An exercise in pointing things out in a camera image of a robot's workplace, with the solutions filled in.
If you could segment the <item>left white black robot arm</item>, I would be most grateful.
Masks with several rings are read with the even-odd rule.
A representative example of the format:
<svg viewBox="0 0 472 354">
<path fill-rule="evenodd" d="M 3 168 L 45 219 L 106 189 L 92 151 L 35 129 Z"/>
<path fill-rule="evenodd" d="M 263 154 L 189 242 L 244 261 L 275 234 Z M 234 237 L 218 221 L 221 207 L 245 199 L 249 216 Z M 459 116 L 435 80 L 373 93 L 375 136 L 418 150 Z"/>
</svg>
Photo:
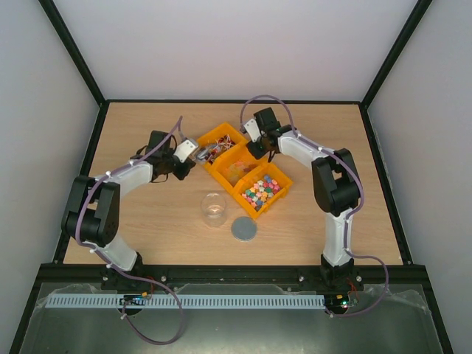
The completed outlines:
<svg viewBox="0 0 472 354">
<path fill-rule="evenodd" d="M 154 183 L 159 176 L 173 174 L 185 179 L 195 162 L 198 149 L 193 139 L 176 141 L 173 133 L 152 131 L 148 143 L 128 162 L 97 177 L 74 179 L 63 214 L 61 228 L 105 261 L 109 268 L 130 279 L 142 277 L 142 256 L 119 235 L 121 200 L 131 191 Z"/>
</svg>

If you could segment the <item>metal scoop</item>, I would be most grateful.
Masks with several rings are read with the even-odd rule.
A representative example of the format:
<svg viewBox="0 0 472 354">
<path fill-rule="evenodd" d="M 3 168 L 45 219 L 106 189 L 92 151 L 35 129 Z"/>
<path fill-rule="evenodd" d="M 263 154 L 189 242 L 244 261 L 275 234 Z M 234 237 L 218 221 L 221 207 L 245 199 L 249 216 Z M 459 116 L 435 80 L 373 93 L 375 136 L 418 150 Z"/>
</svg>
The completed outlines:
<svg viewBox="0 0 472 354">
<path fill-rule="evenodd" d="M 195 160 L 201 164 L 213 164 L 222 151 L 223 149 L 219 145 L 206 145 L 196 152 Z"/>
</svg>

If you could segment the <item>yellow bin with gummies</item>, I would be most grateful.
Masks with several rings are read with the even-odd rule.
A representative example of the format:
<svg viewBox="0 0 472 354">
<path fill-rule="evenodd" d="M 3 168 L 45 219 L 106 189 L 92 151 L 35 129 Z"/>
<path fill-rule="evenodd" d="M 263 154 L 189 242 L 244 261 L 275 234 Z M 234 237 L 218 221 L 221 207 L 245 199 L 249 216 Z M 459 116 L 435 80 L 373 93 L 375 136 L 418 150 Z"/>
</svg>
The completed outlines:
<svg viewBox="0 0 472 354">
<path fill-rule="evenodd" d="M 237 144 L 215 159 L 209 174 L 231 195 L 238 182 L 267 161 L 267 156 L 254 158 L 245 143 Z"/>
</svg>

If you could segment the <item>yellow bin with lollipops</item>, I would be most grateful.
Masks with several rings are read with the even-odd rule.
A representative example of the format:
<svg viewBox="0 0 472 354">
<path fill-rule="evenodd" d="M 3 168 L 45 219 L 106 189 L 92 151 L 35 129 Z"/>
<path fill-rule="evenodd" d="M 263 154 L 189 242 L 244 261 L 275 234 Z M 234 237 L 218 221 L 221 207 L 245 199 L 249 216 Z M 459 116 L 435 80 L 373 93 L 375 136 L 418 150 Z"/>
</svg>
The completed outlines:
<svg viewBox="0 0 472 354">
<path fill-rule="evenodd" d="M 247 143 L 247 139 L 228 122 L 224 122 L 198 138 L 197 143 L 199 148 L 195 160 L 210 171 L 228 152 Z"/>
</svg>

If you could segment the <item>yellow bin with colourful candies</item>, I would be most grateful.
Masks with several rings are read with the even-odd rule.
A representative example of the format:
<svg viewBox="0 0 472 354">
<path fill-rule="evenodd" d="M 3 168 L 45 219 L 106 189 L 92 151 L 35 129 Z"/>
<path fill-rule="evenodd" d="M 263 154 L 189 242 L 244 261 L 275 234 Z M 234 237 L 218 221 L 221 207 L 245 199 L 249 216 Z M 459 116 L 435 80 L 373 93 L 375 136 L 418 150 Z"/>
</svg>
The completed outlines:
<svg viewBox="0 0 472 354">
<path fill-rule="evenodd" d="M 285 197 L 292 184 L 275 164 L 264 162 L 236 183 L 232 197 L 250 218 L 256 220 Z"/>
</svg>

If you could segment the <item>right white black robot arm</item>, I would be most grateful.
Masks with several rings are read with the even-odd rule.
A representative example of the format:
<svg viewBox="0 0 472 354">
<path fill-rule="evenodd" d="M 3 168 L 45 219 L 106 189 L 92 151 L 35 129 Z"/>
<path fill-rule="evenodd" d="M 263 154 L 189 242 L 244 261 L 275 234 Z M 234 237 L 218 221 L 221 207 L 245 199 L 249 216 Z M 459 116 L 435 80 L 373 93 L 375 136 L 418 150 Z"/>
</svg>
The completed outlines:
<svg viewBox="0 0 472 354">
<path fill-rule="evenodd" d="M 282 154 L 310 169 L 315 201 L 326 213 L 320 274 L 328 288 L 339 288 L 353 271 L 352 221 L 364 203 L 351 152 L 324 147 L 304 136 L 293 124 L 281 125 L 272 108 L 241 121 L 240 130 L 249 135 L 246 147 L 254 158 Z"/>
</svg>

